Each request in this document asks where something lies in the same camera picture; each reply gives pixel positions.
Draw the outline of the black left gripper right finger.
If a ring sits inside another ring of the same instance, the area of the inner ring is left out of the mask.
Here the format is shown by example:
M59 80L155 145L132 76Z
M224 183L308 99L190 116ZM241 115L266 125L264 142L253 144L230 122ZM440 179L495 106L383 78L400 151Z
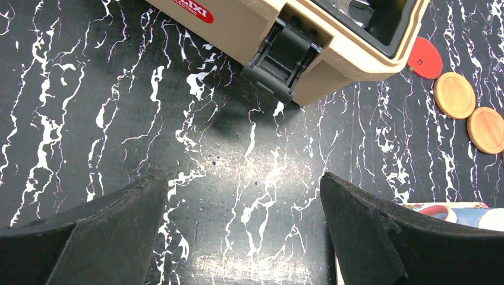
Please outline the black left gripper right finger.
M503 232L421 214L329 172L320 197L345 284L503 283Z

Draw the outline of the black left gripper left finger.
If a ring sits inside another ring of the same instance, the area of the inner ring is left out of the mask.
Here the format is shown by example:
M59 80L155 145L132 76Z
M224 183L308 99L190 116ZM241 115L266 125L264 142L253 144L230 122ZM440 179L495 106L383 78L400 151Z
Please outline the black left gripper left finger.
M67 211L1 229L2 284L143 284L168 179L144 176Z

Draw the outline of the light blue mug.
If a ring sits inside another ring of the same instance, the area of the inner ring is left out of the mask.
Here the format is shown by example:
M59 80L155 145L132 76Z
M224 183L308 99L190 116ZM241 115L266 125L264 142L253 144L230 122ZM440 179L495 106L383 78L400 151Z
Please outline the light blue mug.
M421 214L430 216L424 211ZM455 209L454 214L442 213L433 216L436 219L479 229L503 232L503 208Z

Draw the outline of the light wood coaster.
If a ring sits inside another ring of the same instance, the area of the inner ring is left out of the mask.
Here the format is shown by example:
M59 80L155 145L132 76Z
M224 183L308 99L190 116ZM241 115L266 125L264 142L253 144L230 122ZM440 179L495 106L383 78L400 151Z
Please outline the light wood coaster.
M503 118L494 109L478 107L467 120L471 142L486 154L503 151Z

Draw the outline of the orange wood coaster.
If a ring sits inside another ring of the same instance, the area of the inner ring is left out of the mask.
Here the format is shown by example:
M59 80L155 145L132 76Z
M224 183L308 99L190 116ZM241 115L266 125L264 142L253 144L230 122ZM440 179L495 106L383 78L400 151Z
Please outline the orange wood coaster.
M434 99L443 114L465 119L475 109L475 92L469 81L455 72L442 74L434 84Z

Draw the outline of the red coaster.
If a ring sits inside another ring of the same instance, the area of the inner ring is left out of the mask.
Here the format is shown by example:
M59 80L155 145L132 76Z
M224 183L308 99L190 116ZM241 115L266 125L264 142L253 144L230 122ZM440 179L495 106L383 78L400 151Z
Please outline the red coaster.
M443 62L437 49L423 37L417 37L407 60L407 67L415 75L435 80L442 73Z

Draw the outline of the tan plastic toolbox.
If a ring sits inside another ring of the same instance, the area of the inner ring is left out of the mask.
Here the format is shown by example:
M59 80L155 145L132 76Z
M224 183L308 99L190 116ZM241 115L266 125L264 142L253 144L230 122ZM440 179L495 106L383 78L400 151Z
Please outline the tan plastic toolbox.
M283 103L307 106L354 81L380 81L407 64L428 1L417 1L391 59L313 1L153 1L239 62L242 76Z

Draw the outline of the floral rectangular tray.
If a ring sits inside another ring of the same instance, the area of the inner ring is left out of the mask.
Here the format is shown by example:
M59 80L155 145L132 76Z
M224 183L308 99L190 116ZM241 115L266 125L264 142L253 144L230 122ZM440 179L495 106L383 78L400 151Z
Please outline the floral rectangular tray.
M416 212L424 211L430 216L435 214L449 213L454 214L455 209L489 209L490 207L483 202L423 202L423 203L404 203L400 204Z

